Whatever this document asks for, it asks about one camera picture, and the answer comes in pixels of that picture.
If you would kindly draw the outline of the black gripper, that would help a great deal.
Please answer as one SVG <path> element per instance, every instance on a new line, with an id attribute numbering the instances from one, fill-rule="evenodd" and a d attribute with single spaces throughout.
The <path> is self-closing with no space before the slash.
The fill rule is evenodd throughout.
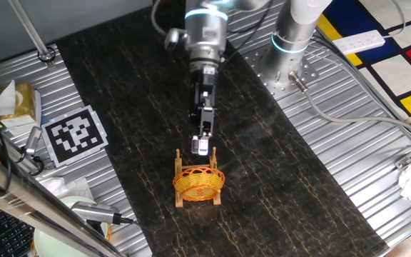
<path id="1" fill-rule="evenodd" d="M 215 86 L 217 85 L 217 71 L 213 66 L 204 66 L 191 74 L 193 89 L 193 109 L 190 112 L 191 120 L 191 151 L 199 156 L 207 156 L 209 139 L 213 136 L 213 122 L 215 109 Z M 206 100 L 203 93 L 208 93 L 210 106 L 204 106 Z"/>

